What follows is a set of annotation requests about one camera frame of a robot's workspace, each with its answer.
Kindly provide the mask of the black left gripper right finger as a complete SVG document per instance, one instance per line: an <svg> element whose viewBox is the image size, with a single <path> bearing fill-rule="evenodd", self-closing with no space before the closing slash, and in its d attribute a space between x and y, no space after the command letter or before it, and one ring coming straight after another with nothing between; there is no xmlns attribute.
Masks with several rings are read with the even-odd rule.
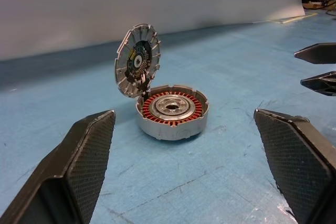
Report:
<svg viewBox="0 0 336 224"><path fill-rule="evenodd" d="M256 109L254 120L297 223L335 223L335 146L303 116Z"/></svg>

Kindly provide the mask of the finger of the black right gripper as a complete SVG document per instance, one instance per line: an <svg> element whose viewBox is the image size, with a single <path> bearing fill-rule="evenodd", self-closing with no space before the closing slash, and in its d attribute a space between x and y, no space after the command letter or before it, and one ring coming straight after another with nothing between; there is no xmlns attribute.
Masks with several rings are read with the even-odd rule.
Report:
<svg viewBox="0 0 336 224"><path fill-rule="evenodd" d="M300 81L300 84L316 93L335 96L335 71L320 74Z"/></svg>
<svg viewBox="0 0 336 224"><path fill-rule="evenodd" d="M317 43L295 52L294 56L312 64L335 64L335 50L334 42Z"/></svg>

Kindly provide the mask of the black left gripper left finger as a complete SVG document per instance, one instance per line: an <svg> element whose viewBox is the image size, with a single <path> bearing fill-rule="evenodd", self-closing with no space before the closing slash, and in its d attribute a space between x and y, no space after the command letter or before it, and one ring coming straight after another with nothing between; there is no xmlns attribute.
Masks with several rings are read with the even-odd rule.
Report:
<svg viewBox="0 0 336 224"><path fill-rule="evenodd" d="M1 223L89 223L108 166L115 112L89 115L37 165Z"/></svg>

